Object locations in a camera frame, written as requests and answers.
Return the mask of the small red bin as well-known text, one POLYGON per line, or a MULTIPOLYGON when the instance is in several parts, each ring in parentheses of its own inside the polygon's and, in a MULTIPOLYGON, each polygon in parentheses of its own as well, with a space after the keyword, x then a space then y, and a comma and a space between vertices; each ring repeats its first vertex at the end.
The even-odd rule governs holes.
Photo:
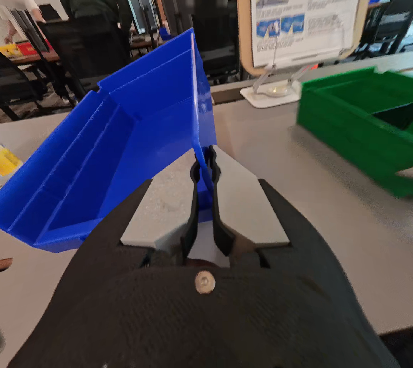
POLYGON ((37 55, 37 50, 29 41, 16 42, 16 47, 23 56, 37 55))

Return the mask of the black office chair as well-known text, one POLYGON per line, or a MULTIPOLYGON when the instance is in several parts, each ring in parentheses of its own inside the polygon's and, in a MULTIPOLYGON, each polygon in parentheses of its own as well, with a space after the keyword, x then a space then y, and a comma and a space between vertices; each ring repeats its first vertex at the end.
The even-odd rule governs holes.
POLYGON ((195 0, 192 21, 208 81, 226 83, 241 66, 237 0, 195 0))
POLYGON ((370 9, 355 61, 396 53, 413 19, 413 0, 390 0, 370 9))

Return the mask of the black upright monitor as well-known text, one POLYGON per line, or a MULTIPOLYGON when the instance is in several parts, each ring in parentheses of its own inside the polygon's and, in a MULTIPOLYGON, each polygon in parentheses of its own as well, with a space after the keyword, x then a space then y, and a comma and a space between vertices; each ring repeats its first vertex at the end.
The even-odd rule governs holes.
POLYGON ((128 0, 128 4, 133 17, 133 24, 139 35, 146 33, 146 21, 142 13, 140 0, 128 0))
POLYGON ((158 22, 156 12, 153 7, 152 0, 139 0, 140 6, 147 12, 149 25, 152 32, 156 32, 158 29, 158 22))

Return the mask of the blue plastic bin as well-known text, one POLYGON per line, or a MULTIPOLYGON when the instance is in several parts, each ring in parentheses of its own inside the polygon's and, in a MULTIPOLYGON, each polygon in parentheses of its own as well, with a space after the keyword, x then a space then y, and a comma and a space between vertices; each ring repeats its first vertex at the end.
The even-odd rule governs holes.
POLYGON ((0 193, 1 230, 49 252, 80 247, 144 181, 189 150, 210 206, 216 145, 210 86, 193 29, 98 82, 0 193))

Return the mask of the dark brown desk flap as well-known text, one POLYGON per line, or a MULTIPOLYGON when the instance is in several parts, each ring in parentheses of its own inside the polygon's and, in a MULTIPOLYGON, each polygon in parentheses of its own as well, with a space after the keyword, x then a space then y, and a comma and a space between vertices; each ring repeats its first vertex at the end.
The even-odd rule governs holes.
POLYGON ((240 90, 240 88, 231 88, 229 90, 212 91, 211 97, 213 105, 221 105, 244 100, 240 90))

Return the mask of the black bin divider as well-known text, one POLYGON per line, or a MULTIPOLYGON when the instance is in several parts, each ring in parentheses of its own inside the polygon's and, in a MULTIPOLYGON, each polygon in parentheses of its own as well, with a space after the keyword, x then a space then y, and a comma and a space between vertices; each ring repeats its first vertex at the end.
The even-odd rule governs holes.
POLYGON ((413 103, 376 112, 373 116, 401 131, 413 132, 413 103))

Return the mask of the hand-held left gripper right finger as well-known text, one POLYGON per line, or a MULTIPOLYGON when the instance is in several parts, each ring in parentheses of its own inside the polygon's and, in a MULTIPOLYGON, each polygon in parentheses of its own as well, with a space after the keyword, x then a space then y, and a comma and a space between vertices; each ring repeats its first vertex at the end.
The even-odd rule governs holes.
POLYGON ((214 242, 226 257, 262 248, 284 247, 290 240, 258 177, 217 145, 209 147, 214 242))

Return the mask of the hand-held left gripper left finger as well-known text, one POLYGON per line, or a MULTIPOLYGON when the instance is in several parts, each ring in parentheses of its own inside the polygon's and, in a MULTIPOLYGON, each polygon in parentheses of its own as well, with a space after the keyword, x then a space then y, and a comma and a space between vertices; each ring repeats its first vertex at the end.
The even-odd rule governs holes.
POLYGON ((186 258, 197 237, 199 162, 186 152, 153 177, 121 236, 124 246, 186 258))

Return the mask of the green plastic bin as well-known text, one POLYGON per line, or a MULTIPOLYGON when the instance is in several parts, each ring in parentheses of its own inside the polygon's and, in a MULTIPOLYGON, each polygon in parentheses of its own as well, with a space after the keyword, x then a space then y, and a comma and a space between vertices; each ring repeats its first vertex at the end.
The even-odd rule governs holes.
POLYGON ((380 187, 412 197, 413 134, 373 113, 413 102, 413 80, 368 67, 302 84, 297 124, 311 132, 380 187))

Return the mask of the printed instruction sheet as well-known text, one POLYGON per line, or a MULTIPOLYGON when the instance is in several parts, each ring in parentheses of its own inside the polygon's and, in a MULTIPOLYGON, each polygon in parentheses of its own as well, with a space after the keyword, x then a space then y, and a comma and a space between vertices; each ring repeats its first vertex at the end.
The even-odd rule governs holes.
POLYGON ((359 0, 251 0, 254 67, 338 57, 352 46, 359 0))

